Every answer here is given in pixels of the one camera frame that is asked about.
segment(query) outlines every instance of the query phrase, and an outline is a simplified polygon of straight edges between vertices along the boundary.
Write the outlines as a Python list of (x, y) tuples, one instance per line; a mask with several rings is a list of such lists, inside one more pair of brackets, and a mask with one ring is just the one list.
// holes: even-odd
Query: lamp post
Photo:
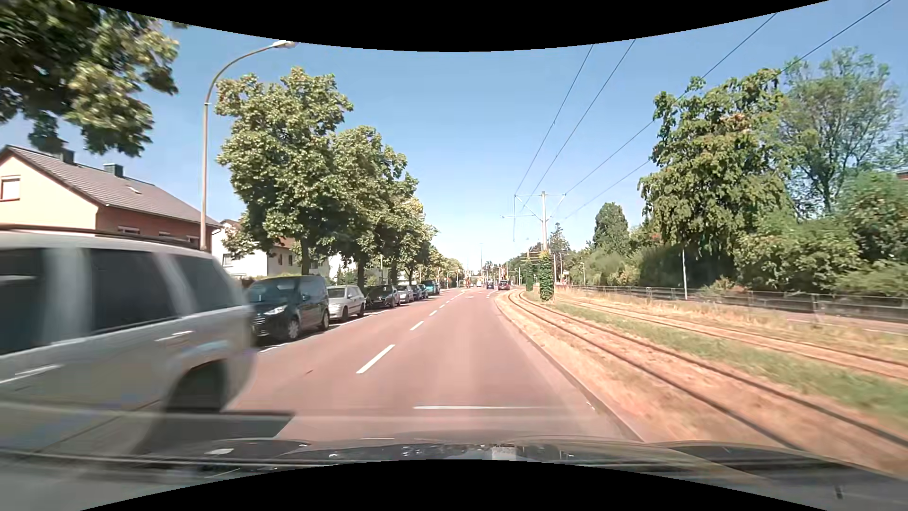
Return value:
[(228, 65), (225, 65), (221, 71), (218, 71), (218, 74), (214, 76), (212, 84), (208, 85), (208, 94), (205, 95), (205, 113), (202, 117), (202, 225), (199, 228), (199, 249), (205, 251), (208, 249), (208, 229), (206, 228), (208, 216), (206, 214), (208, 206), (208, 105), (212, 100), (212, 90), (214, 89), (214, 84), (217, 83), (218, 78), (223, 75), (223, 72), (227, 70), (231, 65), (236, 64), (238, 61), (246, 58), (247, 56), (259, 54), (263, 51), (270, 50), (272, 48), (293, 48), (296, 46), (296, 43), (293, 41), (275, 41), (270, 45), (265, 46), (255, 50), (254, 52), (249, 52), (246, 55), (238, 56), (234, 58)]

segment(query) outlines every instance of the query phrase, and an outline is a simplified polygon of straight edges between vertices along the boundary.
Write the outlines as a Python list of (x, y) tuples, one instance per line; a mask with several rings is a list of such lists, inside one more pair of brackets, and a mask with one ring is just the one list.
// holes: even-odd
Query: blue sky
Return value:
[[(709, 76), (716, 85), (729, 76), (760, 67), (776, 67), (802, 55), (835, 34), (880, 0), (830, 0), (780, 13)], [(611, 155), (646, 125), (653, 97), (662, 90), (678, 94), (691, 75), (701, 75), (766, 16), (708, 28), (638, 39), (586, 119), (551, 167), (539, 190), (560, 194)], [(816, 63), (833, 47), (857, 45), (891, 66), (896, 84), (908, 84), (904, 23), (908, 4), (891, 2), (811, 57)], [(155, 117), (153, 144), (140, 158), (117, 153), (92, 156), (78, 132), (62, 130), (80, 163), (124, 165), (127, 175), (154, 183), (199, 207), (201, 196), (202, 101), (213, 75), (238, 55), (272, 39), (207, 28), (170, 31), (180, 41), (174, 73), (180, 94), (143, 93)], [(528, 194), (564, 143), (624, 53), (630, 41), (593, 48), (561, 116), (520, 188)], [(558, 110), (588, 46), (517, 52), (440, 54), (362, 50), (300, 44), (270, 50), (234, 65), (225, 76), (255, 73), (276, 81), (294, 65), (309, 74), (334, 73), (338, 87), (354, 105), (346, 127), (373, 125), (395, 150), (404, 153), (408, 170), (419, 179), (417, 196), (430, 223), (439, 229), (435, 244), (446, 256), (471, 267), (483, 259), (501, 261), (541, 237), (539, 221), (519, 218), (512, 242), (512, 195)], [(229, 173), (214, 162), (229, 134), (229, 120), (212, 113), (209, 134), (208, 213), (237, 218), (243, 210), (233, 194)], [(0, 126), (4, 144), (28, 145), (28, 126), (14, 121)], [(592, 236), (593, 219), (604, 202), (616, 202), (632, 225), (643, 201), (640, 176), (652, 164), (603, 194), (570, 218), (593, 196), (646, 161), (655, 141), (653, 124), (634, 142), (568, 194), (555, 209), (567, 240), (580, 248)], [(549, 198), (552, 211), (558, 197)], [(539, 201), (530, 202), (539, 213)]]

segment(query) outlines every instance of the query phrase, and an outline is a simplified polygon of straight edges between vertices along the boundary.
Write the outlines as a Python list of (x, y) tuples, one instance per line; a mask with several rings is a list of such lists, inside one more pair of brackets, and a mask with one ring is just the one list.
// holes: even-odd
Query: asphalt road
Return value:
[(622, 438), (499, 312), (496, 293), (449, 290), (263, 349), (229, 408), (292, 413), (278, 437), (310, 441)]

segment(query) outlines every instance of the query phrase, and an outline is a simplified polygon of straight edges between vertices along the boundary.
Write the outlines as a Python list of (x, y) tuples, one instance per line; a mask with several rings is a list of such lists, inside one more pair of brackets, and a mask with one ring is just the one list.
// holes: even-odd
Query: ivy-covered pole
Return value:
[(539, 297), (543, 302), (552, 299), (555, 294), (555, 281), (552, 275), (552, 255), (548, 250), (539, 254)]

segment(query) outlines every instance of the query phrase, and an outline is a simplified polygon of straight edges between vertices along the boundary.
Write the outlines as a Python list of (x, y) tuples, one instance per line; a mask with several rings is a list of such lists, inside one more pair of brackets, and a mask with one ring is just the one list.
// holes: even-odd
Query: dark minivan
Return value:
[(307, 328), (328, 329), (328, 287), (322, 276), (275, 276), (246, 290), (255, 309), (252, 332), (293, 341)]

